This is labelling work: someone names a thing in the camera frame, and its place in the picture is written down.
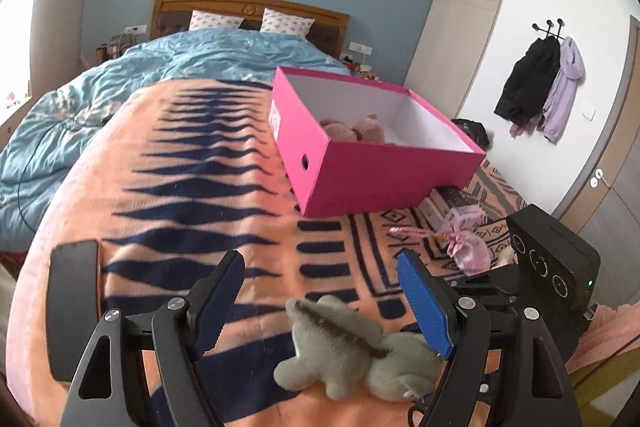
headboard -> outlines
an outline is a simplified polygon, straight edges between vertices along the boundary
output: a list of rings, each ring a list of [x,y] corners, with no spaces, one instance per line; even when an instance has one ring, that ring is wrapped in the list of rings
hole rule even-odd
[[[244,17],[240,26],[243,30],[259,30],[265,8],[271,8],[289,15],[313,18],[307,40],[320,51],[340,58],[344,36],[349,24],[349,16],[315,6],[277,0],[155,0],[149,38],[157,39],[165,35],[189,29],[193,10],[215,12],[221,15]]]

box label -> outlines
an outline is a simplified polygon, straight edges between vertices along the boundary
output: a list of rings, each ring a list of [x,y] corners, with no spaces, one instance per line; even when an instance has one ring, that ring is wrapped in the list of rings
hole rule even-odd
[[[274,100],[271,100],[271,110],[269,111],[269,127],[273,137],[278,141],[278,133],[280,132],[280,112]]]

window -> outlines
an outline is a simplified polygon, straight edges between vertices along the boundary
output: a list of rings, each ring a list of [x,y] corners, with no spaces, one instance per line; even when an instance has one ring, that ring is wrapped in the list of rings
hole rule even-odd
[[[0,1],[0,123],[30,96],[33,0]]]

door handle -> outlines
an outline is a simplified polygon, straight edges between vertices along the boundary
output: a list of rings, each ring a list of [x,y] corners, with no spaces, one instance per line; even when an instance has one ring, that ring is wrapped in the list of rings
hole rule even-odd
[[[604,185],[607,188],[611,188],[611,185],[609,185],[606,179],[604,179],[604,172],[602,171],[602,169],[598,168],[593,173],[593,178],[591,178],[591,181],[590,181],[591,187],[596,188],[598,186],[598,181],[600,180],[602,181],[602,183],[604,183]]]

white patterned pillow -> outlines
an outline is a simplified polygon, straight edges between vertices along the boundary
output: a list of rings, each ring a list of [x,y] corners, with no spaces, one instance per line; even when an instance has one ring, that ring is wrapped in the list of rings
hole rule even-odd
[[[306,37],[315,21],[315,19],[286,15],[285,13],[265,8],[260,31],[263,33],[284,33],[285,35]]]
[[[218,13],[202,12],[194,10],[189,24],[190,30],[203,30],[204,28],[231,28],[237,30],[242,21],[242,17],[231,17]]]

